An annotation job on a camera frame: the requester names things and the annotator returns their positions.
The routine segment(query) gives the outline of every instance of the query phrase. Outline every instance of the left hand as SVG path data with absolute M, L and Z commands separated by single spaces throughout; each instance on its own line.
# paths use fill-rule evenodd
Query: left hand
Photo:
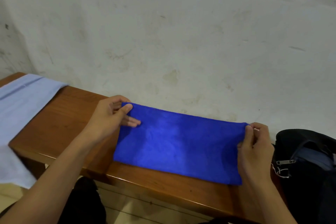
M 133 108 L 132 104 L 121 107 L 122 102 L 130 100 L 121 95 L 100 100 L 82 133 L 89 134 L 95 142 L 99 142 L 111 135 L 119 125 L 133 128 L 140 125 L 140 120 L 127 115 Z

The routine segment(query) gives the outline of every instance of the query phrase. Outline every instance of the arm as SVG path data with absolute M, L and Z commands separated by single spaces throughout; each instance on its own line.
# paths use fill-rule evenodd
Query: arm
M 84 159 L 98 142 L 120 124 L 136 127 L 140 121 L 127 116 L 131 104 L 123 96 L 101 100 L 84 130 L 53 162 L 34 186 L 1 219 L 0 224 L 57 223 L 82 169 Z
M 273 153 L 268 127 L 256 122 L 246 126 L 238 146 L 241 179 L 258 200 L 267 224 L 297 224 L 271 180 Z

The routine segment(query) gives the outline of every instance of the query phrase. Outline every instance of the hand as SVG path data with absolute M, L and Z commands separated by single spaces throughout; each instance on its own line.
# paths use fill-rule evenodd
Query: hand
M 238 145 L 238 171 L 243 183 L 253 189 L 272 184 L 273 153 L 268 127 L 256 122 L 246 126 L 244 141 Z
M 99 142 L 111 135 L 119 125 L 133 128 L 140 125 L 140 120 L 127 115 L 133 108 L 132 104 L 121 107 L 122 102 L 130 100 L 120 95 L 100 100 L 82 133 L 89 134 L 95 142 Z

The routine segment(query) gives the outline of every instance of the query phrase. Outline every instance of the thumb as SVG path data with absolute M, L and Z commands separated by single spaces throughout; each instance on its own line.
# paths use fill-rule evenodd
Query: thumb
M 127 104 L 121 107 L 113 116 L 115 119 L 121 122 L 123 118 L 125 117 L 125 115 L 128 114 L 130 110 L 132 110 L 132 108 L 133 108 L 132 104 Z
M 245 127 L 245 138 L 242 144 L 242 148 L 250 148 L 253 143 L 253 128 L 250 125 Z

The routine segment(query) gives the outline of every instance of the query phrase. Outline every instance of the light blue cloth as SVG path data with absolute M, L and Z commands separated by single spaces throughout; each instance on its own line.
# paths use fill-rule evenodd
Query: light blue cloth
M 0 183 L 30 188 L 35 178 L 9 148 L 9 142 L 66 86 L 35 74 L 27 74 L 0 88 Z

